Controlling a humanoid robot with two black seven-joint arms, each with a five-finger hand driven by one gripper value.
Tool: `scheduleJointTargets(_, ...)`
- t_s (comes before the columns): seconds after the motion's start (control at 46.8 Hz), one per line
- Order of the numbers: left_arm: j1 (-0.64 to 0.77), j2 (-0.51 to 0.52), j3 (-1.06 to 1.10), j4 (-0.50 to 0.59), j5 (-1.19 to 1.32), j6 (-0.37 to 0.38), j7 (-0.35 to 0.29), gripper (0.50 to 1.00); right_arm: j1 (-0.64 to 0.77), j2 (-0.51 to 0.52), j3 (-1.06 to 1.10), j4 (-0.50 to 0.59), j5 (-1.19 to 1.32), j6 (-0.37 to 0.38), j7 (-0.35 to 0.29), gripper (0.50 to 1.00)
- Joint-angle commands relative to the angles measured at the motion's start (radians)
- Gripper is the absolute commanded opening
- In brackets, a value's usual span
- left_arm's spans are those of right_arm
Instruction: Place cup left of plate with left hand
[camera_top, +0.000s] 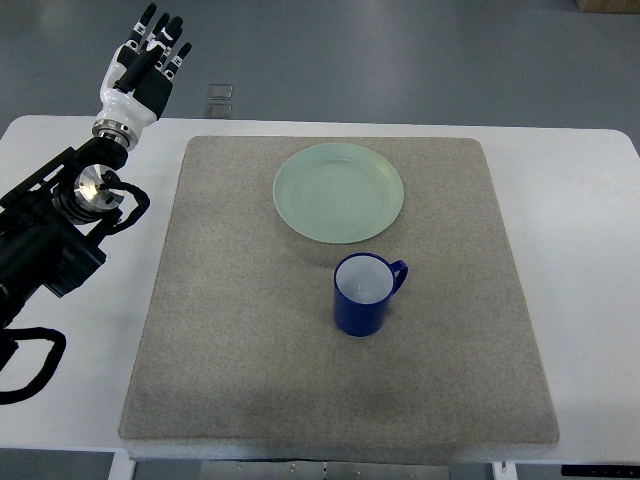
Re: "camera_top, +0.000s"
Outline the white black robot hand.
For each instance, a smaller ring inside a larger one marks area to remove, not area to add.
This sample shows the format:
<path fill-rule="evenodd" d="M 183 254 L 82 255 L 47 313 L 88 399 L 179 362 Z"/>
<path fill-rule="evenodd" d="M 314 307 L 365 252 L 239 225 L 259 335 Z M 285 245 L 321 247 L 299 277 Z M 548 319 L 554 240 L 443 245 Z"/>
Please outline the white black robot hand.
<path fill-rule="evenodd" d="M 109 138 L 127 150 L 143 130 L 158 121 L 168 103 L 174 79 L 192 45 L 178 46 L 183 19 L 154 15 L 151 3 L 116 49 L 100 88 L 102 108 L 92 128 L 95 137 Z"/>

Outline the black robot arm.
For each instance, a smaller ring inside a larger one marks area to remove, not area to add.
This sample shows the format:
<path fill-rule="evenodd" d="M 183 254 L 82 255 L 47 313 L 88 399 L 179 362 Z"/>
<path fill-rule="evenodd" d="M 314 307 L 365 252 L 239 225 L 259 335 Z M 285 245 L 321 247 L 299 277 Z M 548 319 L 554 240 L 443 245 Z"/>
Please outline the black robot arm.
<path fill-rule="evenodd" d="M 43 366 L 25 386 L 4 391 L 4 405 L 25 401 L 51 380 L 66 348 L 63 333 L 11 324 L 29 298 L 46 287 L 63 297 L 106 261 L 101 242 L 134 225 L 150 206 L 148 195 L 122 181 L 124 140 L 105 134 L 67 148 L 1 199 L 1 362 L 23 341 L 51 344 Z"/>

